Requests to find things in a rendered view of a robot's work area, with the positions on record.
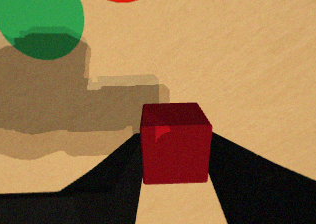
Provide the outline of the green circle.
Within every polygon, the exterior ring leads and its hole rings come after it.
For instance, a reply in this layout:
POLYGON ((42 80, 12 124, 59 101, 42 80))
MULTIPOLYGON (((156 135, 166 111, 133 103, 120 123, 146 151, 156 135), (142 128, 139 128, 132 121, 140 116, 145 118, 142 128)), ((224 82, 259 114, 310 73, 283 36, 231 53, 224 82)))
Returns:
POLYGON ((81 0, 0 0, 0 32, 35 59, 68 55, 82 37, 84 22, 81 0))

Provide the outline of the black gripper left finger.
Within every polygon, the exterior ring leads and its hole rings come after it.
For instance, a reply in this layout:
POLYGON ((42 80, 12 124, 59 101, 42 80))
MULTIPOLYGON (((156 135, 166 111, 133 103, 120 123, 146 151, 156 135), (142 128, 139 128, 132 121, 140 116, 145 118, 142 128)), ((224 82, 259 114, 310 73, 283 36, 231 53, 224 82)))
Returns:
POLYGON ((0 224, 135 224, 142 178, 135 133, 58 192, 0 194, 0 224))

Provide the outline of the dark red cube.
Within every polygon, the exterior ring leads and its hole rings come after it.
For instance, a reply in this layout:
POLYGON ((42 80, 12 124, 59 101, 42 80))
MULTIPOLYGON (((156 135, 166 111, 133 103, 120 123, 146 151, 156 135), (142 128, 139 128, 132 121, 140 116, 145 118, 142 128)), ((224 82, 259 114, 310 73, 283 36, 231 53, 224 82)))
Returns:
POLYGON ((206 183, 212 128, 196 102, 144 104, 143 183, 206 183))

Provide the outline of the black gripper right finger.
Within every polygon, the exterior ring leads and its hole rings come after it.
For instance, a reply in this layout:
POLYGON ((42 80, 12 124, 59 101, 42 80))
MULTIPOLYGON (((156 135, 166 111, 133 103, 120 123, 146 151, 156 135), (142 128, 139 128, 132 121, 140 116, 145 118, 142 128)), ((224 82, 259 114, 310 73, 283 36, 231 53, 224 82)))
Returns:
POLYGON ((316 180, 214 132, 208 174, 227 224, 316 224, 316 180))

